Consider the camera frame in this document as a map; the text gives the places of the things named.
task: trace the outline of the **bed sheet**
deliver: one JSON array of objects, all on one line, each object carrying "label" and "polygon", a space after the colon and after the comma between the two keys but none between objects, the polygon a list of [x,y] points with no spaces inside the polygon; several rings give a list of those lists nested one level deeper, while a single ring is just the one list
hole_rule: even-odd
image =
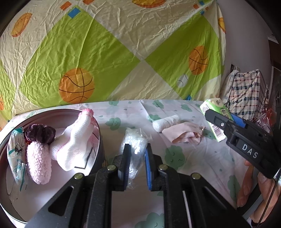
[{"label": "bed sheet", "polygon": [[0,37],[0,127],[67,104],[217,97],[225,47],[215,0],[31,0]]},{"label": "bed sheet", "polygon": [[[160,155],[164,163],[180,173],[200,173],[233,207],[236,207],[236,197],[246,172],[244,159],[230,149],[225,140],[216,141],[200,111],[201,103],[183,100],[131,100],[41,109],[15,116],[0,132],[0,140],[18,123],[39,112],[57,108],[91,108],[100,125],[109,163],[119,153],[126,128],[142,128],[152,137],[150,143],[153,153]],[[171,115],[179,115],[183,121],[206,127],[199,145],[172,144],[153,129],[152,121]],[[113,192],[112,227],[164,227],[163,194],[148,190],[144,166],[138,173],[135,184],[134,190]]]}]

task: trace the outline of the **finger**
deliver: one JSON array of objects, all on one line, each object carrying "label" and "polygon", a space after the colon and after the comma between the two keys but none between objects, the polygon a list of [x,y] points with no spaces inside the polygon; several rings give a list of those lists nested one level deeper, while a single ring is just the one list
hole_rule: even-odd
[{"label": "finger", "polygon": [[[268,199],[270,197],[271,191],[275,185],[275,181],[274,179],[268,179],[266,178],[262,173],[259,173],[258,175],[258,184],[259,184],[259,188],[260,188],[260,192],[262,194],[263,197],[263,201],[262,203],[258,206],[258,208],[256,209],[256,211],[250,216],[250,218],[255,222],[258,223],[263,211],[266,207],[266,204],[268,202]],[[269,203],[269,206],[264,214],[264,217],[262,219],[262,222],[264,222],[266,220],[266,218],[268,217],[268,215],[270,214],[270,212],[272,211],[274,205],[276,204],[278,197],[280,195],[280,191],[281,191],[281,187],[280,185],[277,186],[277,188],[275,189],[272,199]]]},{"label": "finger", "polygon": [[252,165],[252,164],[251,164],[249,161],[247,161],[247,160],[245,160],[244,164],[245,164],[245,166],[251,166],[251,165]]},{"label": "finger", "polygon": [[251,165],[245,173],[241,189],[239,190],[237,196],[237,207],[244,206],[249,198],[253,185],[253,179],[252,179],[253,171],[254,171],[254,166]]}]

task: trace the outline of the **rolled white plastic bag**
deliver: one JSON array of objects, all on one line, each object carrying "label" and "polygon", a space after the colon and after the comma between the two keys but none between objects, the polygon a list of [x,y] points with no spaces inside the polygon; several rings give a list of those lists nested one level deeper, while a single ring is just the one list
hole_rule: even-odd
[{"label": "rolled white plastic bag", "polygon": [[180,117],[177,115],[153,121],[152,126],[155,131],[162,132],[165,128],[180,124]]}]

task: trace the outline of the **plastic bag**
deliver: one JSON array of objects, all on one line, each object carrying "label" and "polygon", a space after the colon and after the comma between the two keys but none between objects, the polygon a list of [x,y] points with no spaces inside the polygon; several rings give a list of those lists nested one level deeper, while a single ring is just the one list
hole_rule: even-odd
[{"label": "plastic bag", "polygon": [[16,199],[18,193],[27,187],[28,172],[25,154],[26,144],[23,129],[17,128],[12,131],[7,146],[8,162],[15,180],[10,193],[11,200]]},{"label": "plastic bag", "polygon": [[276,112],[270,108],[257,119],[256,124],[267,133],[270,133],[271,127],[273,127],[276,122],[276,115]]},{"label": "plastic bag", "polygon": [[125,137],[121,144],[120,152],[123,153],[125,144],[131,145],[132,156],[127,185],[127,187],[130,189],[135,188],[133,180],[136,177],[138,170],[140,170],[141,166],[143,165],[144,154],[149,140],[151,140],[151,136],[147,136],[146,133],[140,128],[126,129]]}]

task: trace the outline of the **plaid cloth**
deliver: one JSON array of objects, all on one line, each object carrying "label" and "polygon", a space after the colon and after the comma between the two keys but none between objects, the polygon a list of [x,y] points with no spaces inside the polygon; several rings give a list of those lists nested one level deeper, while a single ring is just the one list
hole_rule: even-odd
[{"label": "plaid cloth", "polygon": [[246,120],[254,121],[267,110],[268,86],[260,70],[230,73],[233,84],[225,106],[231,113]]}]

